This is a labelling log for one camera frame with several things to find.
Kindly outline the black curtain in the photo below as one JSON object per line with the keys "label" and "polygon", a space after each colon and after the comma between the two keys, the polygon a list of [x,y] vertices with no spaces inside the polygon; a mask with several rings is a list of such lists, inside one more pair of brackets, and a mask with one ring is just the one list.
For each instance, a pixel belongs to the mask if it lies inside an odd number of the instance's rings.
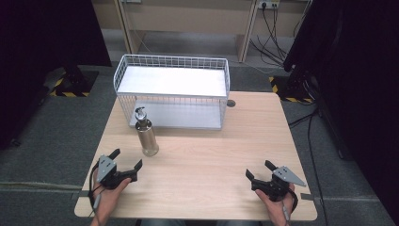
{"label": "black curtain", "polygon": [[312,0],[284,69],[316,80],[347,151],[399,224],[399,0]]}
{"label": "black curtain", "polygon": [[110,64],[91,0],[0,0],[0,150],[23,129],[47,73]]}

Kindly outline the steel oil dispenser bottle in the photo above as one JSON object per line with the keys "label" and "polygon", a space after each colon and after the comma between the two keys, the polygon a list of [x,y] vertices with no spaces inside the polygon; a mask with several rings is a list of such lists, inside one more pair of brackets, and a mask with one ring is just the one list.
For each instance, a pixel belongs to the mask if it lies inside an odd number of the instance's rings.
{"label": "steel oil dispenser bottle", "polygon": [[138,107],[135,110],[135,117],[135,128],[142,146],[142,152],[146,156],[156,155],[159,152],[159,146],[152,129],[152,122],[148,119],[147,113],[144,111],[144,106]]}

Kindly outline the black stand base striped tape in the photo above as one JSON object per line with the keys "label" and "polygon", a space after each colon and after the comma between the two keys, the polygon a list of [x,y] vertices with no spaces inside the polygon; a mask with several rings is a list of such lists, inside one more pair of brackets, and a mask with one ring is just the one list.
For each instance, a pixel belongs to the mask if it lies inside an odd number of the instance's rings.
{"label": "black stand base striped tape", "polygon": [[78,75],[70,75],[63,68],[50,71],[46,75],[44,86],[50,96],[88,97],[99,73],[80,69]]}
{"label": "black stand base striped tape", "polygon": [[297,75],[296,73],[289,76],[274,75],[269,77],[269,82],[272,91],[282,101],[301,104],[314,102],[314,98],[309,91],[308,78],[305,75]]}

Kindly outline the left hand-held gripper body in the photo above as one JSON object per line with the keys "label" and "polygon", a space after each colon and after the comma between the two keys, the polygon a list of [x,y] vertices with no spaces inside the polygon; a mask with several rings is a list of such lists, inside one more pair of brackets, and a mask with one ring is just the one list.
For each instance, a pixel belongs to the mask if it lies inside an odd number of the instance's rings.
{"label": "left hand-held gripper body", "polygon": [[98,167],[96,181],[106,189],[117,188],[127,178],[130,178],[132,182],[137,181],[137,172],[134,169],[117,171],[116,162],[106,155],[100,156]]}

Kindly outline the white wall power socket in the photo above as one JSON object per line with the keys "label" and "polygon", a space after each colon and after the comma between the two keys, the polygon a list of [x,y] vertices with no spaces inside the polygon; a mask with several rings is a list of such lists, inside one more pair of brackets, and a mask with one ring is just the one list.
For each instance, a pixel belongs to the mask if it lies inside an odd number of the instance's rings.
{"label": "white wall power socket", "polygon": [[259,0],[259,9],[278,9],[280,0]]}

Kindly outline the white wire two-tier shelf rack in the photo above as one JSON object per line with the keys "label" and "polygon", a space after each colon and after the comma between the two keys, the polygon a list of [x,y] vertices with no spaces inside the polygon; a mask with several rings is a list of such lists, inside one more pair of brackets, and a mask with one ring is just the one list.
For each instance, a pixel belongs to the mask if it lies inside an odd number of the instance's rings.
{"label": "white wire two-tier shelf rack", "polygon": [[155,127],[223,127],[230,94],[225,58],[124,55],[114,74],[114,90],[127,123],[142,108]]}

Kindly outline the person's left hand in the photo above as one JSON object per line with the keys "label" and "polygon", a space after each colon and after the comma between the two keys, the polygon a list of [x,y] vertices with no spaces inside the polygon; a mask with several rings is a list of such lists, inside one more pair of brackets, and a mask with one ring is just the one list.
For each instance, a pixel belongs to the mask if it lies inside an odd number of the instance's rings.
{"label": "person's left hand", "polygon": [[120,185],[115,189],[105,189],[100,183],[96,181],[96,178],[97,170],[94,170],[93,187],[95,188],[95,191],[93,192],[93,196],[94,198],[101,196],[94,217],[108,217],[109,219],[118,205],[120,194],[131,183],[131,179],[127,178],[123,180]]}

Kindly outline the person's right hand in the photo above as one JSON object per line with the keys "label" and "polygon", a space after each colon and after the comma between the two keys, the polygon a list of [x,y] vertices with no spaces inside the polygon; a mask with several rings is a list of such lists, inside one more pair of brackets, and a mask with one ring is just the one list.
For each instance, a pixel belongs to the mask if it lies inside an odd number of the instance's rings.
{"label": "person's right hand", "polygon": [[293,212],[294,198],[291,193],[287,193],[284,199],[280,202],[272,202],[269,196],[263,193],[260,189],[256,189],[255,193],[262,200],[266,207],[267,215],[271,222],[279,222],[283,220],[290,221]]}

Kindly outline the beige wooden cabinet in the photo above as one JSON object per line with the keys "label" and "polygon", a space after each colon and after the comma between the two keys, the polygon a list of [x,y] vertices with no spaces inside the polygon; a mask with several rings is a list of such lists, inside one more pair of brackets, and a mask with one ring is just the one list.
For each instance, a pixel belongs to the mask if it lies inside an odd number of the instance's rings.
{"label": "beige wooden cabinet", "polygon": [[100,28],[120,30],[130,54],[144,46],[148,32],[229,34],[241,62],[251,36],[267,33],[263,18],[279,37],[291,38],[310,2],[280,0],[278,9],[259,9],[259,0],[91,0]]}

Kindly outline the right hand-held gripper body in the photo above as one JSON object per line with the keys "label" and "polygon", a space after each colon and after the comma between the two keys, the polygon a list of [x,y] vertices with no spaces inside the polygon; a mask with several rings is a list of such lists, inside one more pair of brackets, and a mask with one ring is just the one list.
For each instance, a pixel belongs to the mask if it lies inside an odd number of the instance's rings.
{"label": "right hand-held gripper body", "polygon": [[269,196],[272,202],[281,201],[287,193],[291,192],[292,189],[290,188],[290,184],[306,186],[306,183],[286,166],[277,167],[272,171],[272,178],[270,181],[262,181],[255,178],[250,182],[253,191],[260,189]]}

